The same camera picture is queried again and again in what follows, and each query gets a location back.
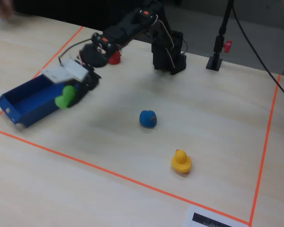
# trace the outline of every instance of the black pole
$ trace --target black pole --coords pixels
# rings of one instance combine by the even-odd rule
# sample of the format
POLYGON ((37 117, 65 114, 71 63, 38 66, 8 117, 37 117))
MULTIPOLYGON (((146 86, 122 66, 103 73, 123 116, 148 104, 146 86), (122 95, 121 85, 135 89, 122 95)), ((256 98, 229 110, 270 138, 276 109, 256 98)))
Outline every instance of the black pole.
POLYGON ((217 35, 216 41, 214 43, 213 56, 211 56, 209 58, 208 63, 206 65, 206 68, 209 69, 209 70, 219 71, 219 69, 220 69, 220 66, 221 66, 221 63, 222 63, 222 58, 220 58, 220 53, 223 49, 224 35, 226 33, 226 26, 227 26, 229 16, 231 14, 233 2, 234 2, 234 0, 228 0, 227 7, 226 7, 226 10, 225 10, 225 14, 224 14, 224 18, 223 18, 223 21, 222 21, 222 25, 219 29, 219 34, 217 35))

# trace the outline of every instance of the blue ball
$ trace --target blue ball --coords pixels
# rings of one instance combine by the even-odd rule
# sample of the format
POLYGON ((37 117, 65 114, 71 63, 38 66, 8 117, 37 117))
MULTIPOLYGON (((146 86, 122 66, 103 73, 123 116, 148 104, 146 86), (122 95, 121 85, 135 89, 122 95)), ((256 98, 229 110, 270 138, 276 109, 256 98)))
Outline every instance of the blue ball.
POLYGON ((153 128, 157 124, 157 116, 152 110, 143 110, 140 113, 140 124, 146 128, 153 128))

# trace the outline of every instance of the red object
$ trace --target red object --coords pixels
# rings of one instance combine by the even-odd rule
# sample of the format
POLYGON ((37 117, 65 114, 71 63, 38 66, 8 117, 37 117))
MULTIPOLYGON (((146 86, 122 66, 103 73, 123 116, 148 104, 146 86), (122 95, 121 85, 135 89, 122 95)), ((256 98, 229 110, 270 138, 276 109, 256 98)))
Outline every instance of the red object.
POLYGON ((232 40, 227 41, 227 43, 225 43, 224 46, 224 52, 228 53, 229 50, 231 49, 231 44, 232 44, 232 40))
POLYGON ((117 65, 121 61, 121 53, 120 51, 116 51, 108 60, 108 63, 111 65, 117 65))

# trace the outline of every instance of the yellow rubber duck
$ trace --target yellow rubber duck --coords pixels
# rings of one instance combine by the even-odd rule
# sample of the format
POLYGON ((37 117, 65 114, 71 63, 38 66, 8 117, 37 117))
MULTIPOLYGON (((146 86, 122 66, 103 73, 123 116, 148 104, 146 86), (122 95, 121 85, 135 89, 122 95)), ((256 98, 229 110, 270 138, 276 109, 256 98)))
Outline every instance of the yellow rubber duck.
POLYGON ((176 154, 171 160, 171 165, 177 172, 188 173, 191 169, 191 159, 185 151, 176 150, 176 154))

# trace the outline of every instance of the wooden table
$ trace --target wooden table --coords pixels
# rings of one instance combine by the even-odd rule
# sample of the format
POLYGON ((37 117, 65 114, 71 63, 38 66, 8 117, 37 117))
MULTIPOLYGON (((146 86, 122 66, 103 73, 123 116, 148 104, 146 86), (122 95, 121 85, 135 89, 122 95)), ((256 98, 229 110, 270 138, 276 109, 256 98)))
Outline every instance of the wooden table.
MULTIPOLYGON (((17 19, 0 26, 0 95, 95 32, 17 19)), ((190 204, 284 226, 284 95, 264 71, 223 62, 215 72, 207 61, 187 54, 171 76, 153 69, 149 44, 132 41, 75 107, 24 130, 0 114, 0 227, 180 227, 190 204), (140 127, 142 110, 156 112, 155 129, 140 127), (189 175, 171 169, 176 149, 191 157, 189 175)))

